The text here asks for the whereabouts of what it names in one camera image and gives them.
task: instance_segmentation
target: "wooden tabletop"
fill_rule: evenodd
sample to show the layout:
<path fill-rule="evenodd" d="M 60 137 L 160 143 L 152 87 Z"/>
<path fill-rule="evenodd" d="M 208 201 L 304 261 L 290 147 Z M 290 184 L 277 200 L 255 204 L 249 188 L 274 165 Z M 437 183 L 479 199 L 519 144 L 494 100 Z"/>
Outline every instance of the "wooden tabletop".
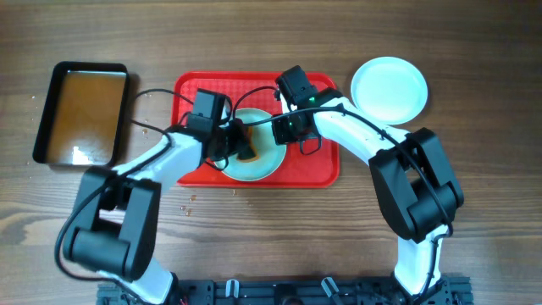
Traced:
<path fill-rule="evenodd" d="M 69 280 L 53 263 L 81 170 L 31 159 L 56 63 L 123 63 L 139 75 L 139 89 L 172 88 L 195 69 L 299 64 L 350 95 L 353 72 L 379 56 L 422 71 L 429 103 L 400 127 L 434 130 L 465 192 L 441 270 L 470 276 L 477 304 L 542 302 L 541 8 L 470 0 L 4 0 L 0 303 L 95 302 L 95 283 Z M 143 97 L 133 116 L 166 127 L 171 102 L 166 94 Z M 131 126 L 122 161 L 158 139 Z M 380 214 L 368 167 L 345 149 L 340 156 L 340 177 L 323 190 L 174 187 L 162 197 L 156 257 L 181 279 L 389 275 L 397 237 Z"/>

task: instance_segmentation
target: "wood grain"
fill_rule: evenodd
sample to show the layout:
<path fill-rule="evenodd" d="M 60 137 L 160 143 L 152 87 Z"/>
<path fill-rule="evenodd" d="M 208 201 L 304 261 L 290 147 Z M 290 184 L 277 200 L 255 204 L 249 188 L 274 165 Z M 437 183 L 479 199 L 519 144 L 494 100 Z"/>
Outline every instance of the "wood grain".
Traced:
<path fill-rule="evenodd" d="M 542 302 L 542 3 L 497 1 L 65 1 L 0 3 L 0 303 L 93 304 L 96 285 L 61 275 L 53 243 L 80 170 L 34 164 L 53 66 L 124 63 L 140 88 L 189 70 L 353 72 L 393 55 L 420 68 L 430 100 L 402 127 L 440 137 L 465 191 L 441 270 L 472 277 L 477 304 Z M 165 127 L 171 97 L 137 101 Z M 131 126 L 123 160 L 158 140 Z M 181 279 L 388 275 L 396 237 L 368 169 L 341 152 L 325 190 L 174 187 L 156 256 Z M 188 198 L 196 195 L 189 205 Z M 192 209 L 186 217 L 180 206 Z"/>

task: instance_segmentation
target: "red textured surface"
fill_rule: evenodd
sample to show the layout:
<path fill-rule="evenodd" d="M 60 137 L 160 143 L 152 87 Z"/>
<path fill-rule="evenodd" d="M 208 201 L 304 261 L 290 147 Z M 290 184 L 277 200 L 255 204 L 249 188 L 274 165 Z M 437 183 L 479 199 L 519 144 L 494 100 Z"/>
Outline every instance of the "red textured surface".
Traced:
<path fill-rule="evenodd" d="M 213 72 L 195 71 L 183 74 L 175 83 L 175 91 L 194 100 L 198 88 L 221 92 L 231 97 L 233 104 L 245 93 L 260 86 L 276 86 L 274 80 L 280 72 Z M 335 83 L 321 73 L 307 73 L 308 79 L 318 90 L 327 87 L 336 88 Z M 256 92 L 247 97 L 241 108 L 260 108 L 270 114 L 280 114 L 280 102 L 273 97 L 271 90 Z M 176 124 L 181 115 L 191 111 L 192 106 L 178 97 L 174 97 L 171 124 Z M 310 152 L 318 145 L 317 140 L 304 145 Z M 289 188 L 324 188 L 330 186 L 339 176 L 339 146 L 332 141 L 323 140 L 322 148 L 310 155 L 303 156 L 299 144 L 290 144 L 280 167 L 270 176 L 253 182 L 241 182 L 203 164 L 198 170 L 185 175 L 179 183 L 182 186 L 213 187 L 289 187 Z"/>

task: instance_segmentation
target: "round white plate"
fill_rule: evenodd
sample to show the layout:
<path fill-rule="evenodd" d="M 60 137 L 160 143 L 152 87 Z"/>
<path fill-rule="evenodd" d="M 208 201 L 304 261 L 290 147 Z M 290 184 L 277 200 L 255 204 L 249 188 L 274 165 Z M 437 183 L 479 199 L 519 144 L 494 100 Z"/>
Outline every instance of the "round white plate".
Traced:
<path fill-rule="evenodd" d="M 422 73 L 406 60 L 375 58 L 354 74 L 351 83 L 354 104 L 365 114 L 397 125 L 422 112 L 428 88 Z"/>
<path fill-rule="evenodd" d="M 271 118 L 271 114 L 255 108 L 243 108 L 237 110 L 235 117 L 242 119 L 244 123 L 256 122 Z M 230 156 L 230 164 L 223 171 L 231 179 L 239 181 L 256 181 L 271 175 L 285 159 L 286 145 L 277 145 L 274 142 L 271 122 L 252 127 L 252 145 L 257 149 L 260 158 L 252 162 L 237 160 L 237 154 Z M 219 168 L 225 166 L 225 161 L 215 164 Z"/>

